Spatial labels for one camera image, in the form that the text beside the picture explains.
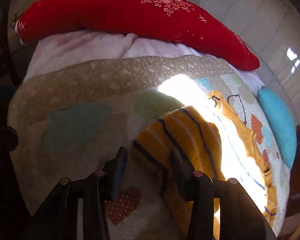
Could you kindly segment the patchwork heart bedspread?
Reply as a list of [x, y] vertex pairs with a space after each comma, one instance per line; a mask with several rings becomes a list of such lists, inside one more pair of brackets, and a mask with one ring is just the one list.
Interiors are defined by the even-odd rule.
[[[128, 164], [121, 185], [121, 198], [132, 201], [121, 206], [119, 216], [107, 215], [112, 239], [183, 239], [183, 234], [160, 194], [161, 178], [132, 154], [133, 141], [153, 122], [137, 116], [134, 105], [139, 93], [112, 95], [101, 99], [75, 96], [27, 98], [15, 93], [8, 110], [8, 124], [19, 135], [12, 154], [19, 187], [30, 214], [57, 182], [68, 177], [78, 180], [113, 159], [123, 146]], [[221, 125], [221, 117], [209, 96], [198, 92], [168, 95], [182, 106], [192, 106], [208, 122]], [[282, 229], [289, 195], [290, 170], [282, 161], [273, 132], [256, 97], [247, 101], [240, 95], [223, 97], [248, 128], [260, 125], [260, 151], [266, 151], [277, 193], [277, 213], [270, 224], [278, 235]]]

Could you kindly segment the red patterned quilt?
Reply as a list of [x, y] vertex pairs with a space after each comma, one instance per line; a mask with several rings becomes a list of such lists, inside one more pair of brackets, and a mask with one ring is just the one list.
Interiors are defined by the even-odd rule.
[[240, 70], [260, 66], [239, 36], [186, 0], [36, 0], [15, 25], [24, 43], [83, 29], [182, 43]]

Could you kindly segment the yellow striped knit sweater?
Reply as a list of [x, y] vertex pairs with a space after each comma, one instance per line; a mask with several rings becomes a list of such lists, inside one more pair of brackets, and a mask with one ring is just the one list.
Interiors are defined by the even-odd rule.
[[[213, 179], [240, 180], [268, 223], [274, 224], [277, 193], [267, 153], [258, 149], [260, 125], [253, 123], [248, 128], [218, 91], [209, 94], [209, 102], [215, 105], [221, 125], [208, 122], [194, 107], [184, 107], [161, 92], [141, 92], [134, 110], [153, 122], [133, 141], [133, 156], [149, 170], [159, 172], [162, 198], [183, 234], [189, 230], [193, 203], [183, 200], [172, 177], [170, 151], [174, 148], [185, 154], [196, 170]], [[219, 133], [221, 126], [226, 129], [224, 137]]]

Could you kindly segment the white glossy wardrobe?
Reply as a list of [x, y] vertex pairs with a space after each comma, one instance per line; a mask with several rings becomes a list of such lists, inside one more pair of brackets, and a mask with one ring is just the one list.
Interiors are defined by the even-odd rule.
[[200, 0], [257, 55], [262, 82], [300, 125], [300, 15], [289, 0]]

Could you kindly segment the blue knit pillow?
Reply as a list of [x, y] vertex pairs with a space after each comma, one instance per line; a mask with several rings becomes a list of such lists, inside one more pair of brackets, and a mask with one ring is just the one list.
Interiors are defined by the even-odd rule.
[[258, 89], [257, 100], [271, 127], [285, 165], [291, 169], [297, 148], [296, 126], [285, 102], [266, 86]]

